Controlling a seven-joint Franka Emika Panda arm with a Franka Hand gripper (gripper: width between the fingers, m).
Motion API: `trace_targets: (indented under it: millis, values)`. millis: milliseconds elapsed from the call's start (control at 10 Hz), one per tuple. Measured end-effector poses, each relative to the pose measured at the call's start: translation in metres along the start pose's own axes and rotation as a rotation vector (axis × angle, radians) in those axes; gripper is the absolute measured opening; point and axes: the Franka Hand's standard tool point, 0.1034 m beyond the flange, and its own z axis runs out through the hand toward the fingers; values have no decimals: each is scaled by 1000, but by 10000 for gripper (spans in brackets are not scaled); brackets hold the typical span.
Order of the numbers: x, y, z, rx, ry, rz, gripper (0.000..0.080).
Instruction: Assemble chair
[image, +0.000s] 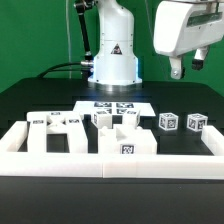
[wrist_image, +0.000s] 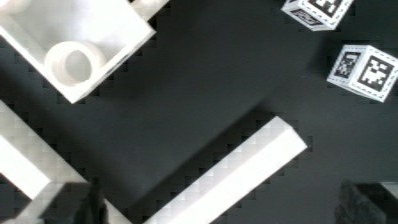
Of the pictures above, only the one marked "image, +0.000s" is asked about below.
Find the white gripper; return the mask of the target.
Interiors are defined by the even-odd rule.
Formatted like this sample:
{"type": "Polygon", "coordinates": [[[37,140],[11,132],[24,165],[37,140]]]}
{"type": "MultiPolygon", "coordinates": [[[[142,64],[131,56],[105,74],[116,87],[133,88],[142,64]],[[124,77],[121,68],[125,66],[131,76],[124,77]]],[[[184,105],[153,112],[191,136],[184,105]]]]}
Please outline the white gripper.
{"type": "Polygon", "coordinates": [[[201,70],[213,43],[224,37],[224,0],[162,1],[156,12],[154,48],[169,56],[171,77],[184,77],[183,55],[196,50],[192,69],[201,70]]]}

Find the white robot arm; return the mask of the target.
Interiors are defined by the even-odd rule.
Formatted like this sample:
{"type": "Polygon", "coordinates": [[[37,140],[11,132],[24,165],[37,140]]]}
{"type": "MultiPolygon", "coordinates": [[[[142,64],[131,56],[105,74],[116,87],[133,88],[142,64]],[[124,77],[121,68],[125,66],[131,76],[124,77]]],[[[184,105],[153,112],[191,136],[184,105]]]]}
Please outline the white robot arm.
{"type": "MultiPolygon", "coordinates": [[[[109,91],[139,86],[138,58],[133,53],[134,17],[116,0],[76,0],[85,60],[91,67],[88,83],[109,91]],[[100,49],[92,55],[84,13],[96,7],[100,21],[100,49]]],[[[224,38],[224,0],[162,0],[157,7],[153,46],[167,56],[171,77],[184,76],[183,57],[193,51],[192,68],[203,68],[211,44],[224,38]]]]}

